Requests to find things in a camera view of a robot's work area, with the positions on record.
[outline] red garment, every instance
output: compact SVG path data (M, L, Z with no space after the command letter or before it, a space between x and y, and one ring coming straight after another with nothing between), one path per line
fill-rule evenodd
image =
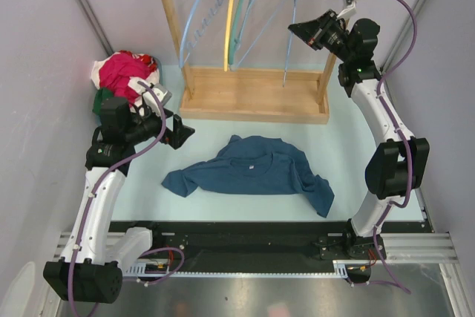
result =
M139 94L128 86L130 77L146 79L153 71L129 53L116 53L99 69L99 86L111 90L115 97L125 97L134 103Z
M132 56L135 59L139 59L140 61L145 63L152 71L157 70L157 63L155 62L155 59L152 56L147 55L146 53L144 53L143 55L137 55L135 53L132 53L132 52L126 51L126 50L121 50L119 52L120 53L127 53L129 56Z

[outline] pink cloth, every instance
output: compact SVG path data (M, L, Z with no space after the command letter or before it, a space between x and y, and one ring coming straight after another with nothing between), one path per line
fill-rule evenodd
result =
M115 97L125 97L134 103L139 94L128 86L131 77L147 79L152 69L140 59L127 53L116 53L99 69L100 87L107 88Z

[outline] wooden rack base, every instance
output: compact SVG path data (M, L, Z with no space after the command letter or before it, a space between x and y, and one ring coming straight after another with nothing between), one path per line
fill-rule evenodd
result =
M191 73L194 93L190 99L185 91L183 118L326 124L330 117L327 95L316 100L321 71L287 71L285 87L282 70L191 67Z

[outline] yellow hanger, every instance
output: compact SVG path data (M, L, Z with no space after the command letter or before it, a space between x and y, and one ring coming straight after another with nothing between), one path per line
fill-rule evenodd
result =
M229 0L228 16L226 17L226 32L224 33L224 63L223 69L228 71L228 55L229 55L229 37L231 36L231 20L234 10L235 0Z

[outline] blue t-shirt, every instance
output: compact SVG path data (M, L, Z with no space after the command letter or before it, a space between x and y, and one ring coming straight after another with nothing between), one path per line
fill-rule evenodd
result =
M182 197L198 186L239 195L303 193L324 218L335 197L328 181L312 173L303 151L281 139L259 136L233 135L216 158L170 172L162 185Z

